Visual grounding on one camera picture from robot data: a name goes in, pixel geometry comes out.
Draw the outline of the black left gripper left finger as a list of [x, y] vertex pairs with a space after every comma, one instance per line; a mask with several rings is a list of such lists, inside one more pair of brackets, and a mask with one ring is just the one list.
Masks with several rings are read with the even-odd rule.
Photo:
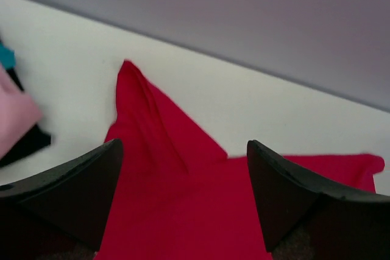
[[123, 156], [113, 139], [71, 161], [1, 185], [1, 259], [93, 259]]

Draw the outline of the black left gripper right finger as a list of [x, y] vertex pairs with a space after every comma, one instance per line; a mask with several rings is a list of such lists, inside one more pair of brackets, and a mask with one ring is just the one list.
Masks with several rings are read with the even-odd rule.
[[266, 250], [273, 259], [388, 259], [389, 197], [337, 183], [247, 143]]

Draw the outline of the red t-shirt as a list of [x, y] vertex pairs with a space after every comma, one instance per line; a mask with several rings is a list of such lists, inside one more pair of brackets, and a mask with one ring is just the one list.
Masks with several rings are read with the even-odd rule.
[[[106, 138], [121, 140], [124, 156], [98, 259], [273, 259], [247, 154], [229, 157], [128, 60], [116, 112]], [[375, 194], [374, 175], [384, 168], [371, 154], [282, 157]]]

